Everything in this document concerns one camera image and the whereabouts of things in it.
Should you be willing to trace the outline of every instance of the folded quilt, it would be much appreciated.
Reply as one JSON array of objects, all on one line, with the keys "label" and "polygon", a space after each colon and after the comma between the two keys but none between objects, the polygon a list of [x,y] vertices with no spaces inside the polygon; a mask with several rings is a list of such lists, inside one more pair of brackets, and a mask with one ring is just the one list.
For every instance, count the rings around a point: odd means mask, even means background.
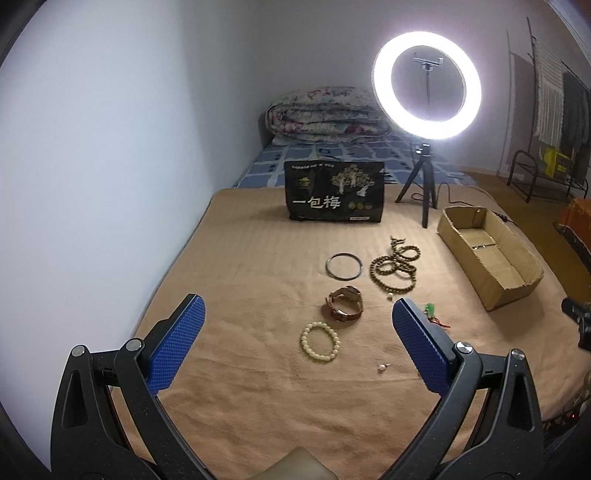
[{"label": "folded quilt", "polygon": [[374,95],[358,87],[294,90],[271,104],[265,123],[298,142],[375,141],[391,133]]}]

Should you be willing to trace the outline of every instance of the wristwatch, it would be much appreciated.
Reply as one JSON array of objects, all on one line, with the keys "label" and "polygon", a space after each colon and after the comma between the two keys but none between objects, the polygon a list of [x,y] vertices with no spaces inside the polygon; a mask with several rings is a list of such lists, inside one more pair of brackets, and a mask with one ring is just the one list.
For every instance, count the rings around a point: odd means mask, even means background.
[{"label": "wristwatch", "polygon": [[[357,305],[358,312],[356,313],[345,313],[335,307],[334,301],[338,297],[344,297],[350,300],[353,304]],[[330,316],[339,322],[350,322],[351,320],[357,320],[363,313],[363,300],[361,298],[361,292],[353,285],[347,285],[346,287],[339,288],[333,293],[330,293],[326,297],[326,304],[330,309]]]}]

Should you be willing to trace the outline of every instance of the orange object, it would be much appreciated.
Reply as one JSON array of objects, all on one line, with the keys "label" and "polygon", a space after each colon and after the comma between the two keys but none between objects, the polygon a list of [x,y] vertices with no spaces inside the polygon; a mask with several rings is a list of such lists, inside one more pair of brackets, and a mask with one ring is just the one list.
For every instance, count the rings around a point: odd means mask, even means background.
[{"label": "orange object", "polygon": [[591,251],[591,200],[573,199],[558,219],[558,223],[569,227]]}]

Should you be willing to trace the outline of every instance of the tan blanket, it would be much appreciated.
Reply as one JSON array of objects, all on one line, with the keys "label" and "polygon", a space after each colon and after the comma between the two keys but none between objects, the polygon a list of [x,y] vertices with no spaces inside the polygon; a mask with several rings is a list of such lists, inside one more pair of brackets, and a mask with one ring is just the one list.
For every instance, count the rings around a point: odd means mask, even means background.
[{"label": "tan blanket", "polygon": [[[341,480],[374,480],[418,432],[438,396],[418,377],[392,328],[392,303],[367,273],[373,258],[389,253],[390,235],[420,247],[417,286],[408,296],[418,305],[434,303],[437,316],[452,326],[453,340],[481,353],[525,351],[544,416],[582,384],[591,357],[577,349],[576,325],[560,311],[562,287],[520,231],[511,226],[544,266],[544,278],[529,297],[487,313],[436,233],[440,211],[431,210],[424,230],[419,206],[394,203],[399,191],[388,186],[382,222],[364,225],[288,220],[283,189],[222,190],[213,198],[138,336],[168,317],[187,293],[204,298],[205,326],[159,397],[219,478],[247,478],[301,445]],[[471,187],[452,187],[452,200],[501,211]],[[306,323],[323,320],[325,295],[345,284],[324,271],[326,259],[340,251],[365,264],[363,276],[350,282],[363,293],[365,312],[339,328],[338,357],[319,364],[298,339]],[[325,338],[316,333],[310,342],[322,351]],[[384,362],[391,366],[378,374]],[[119,397],[116,403],[121,409]],[[477,407],[458,444],[467,440]],[[147,455],[130,419],[123,421],[136,451]]]}]

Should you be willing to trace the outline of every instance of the black package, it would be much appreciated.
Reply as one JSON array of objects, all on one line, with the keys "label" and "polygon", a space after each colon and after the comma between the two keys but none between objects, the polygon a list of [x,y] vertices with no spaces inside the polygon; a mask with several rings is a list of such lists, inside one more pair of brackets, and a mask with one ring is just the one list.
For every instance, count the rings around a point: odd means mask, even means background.
[{"label": "black package", "polygon": [[292,220],[380,222],[384,162],[285,162],[285,202]]}]

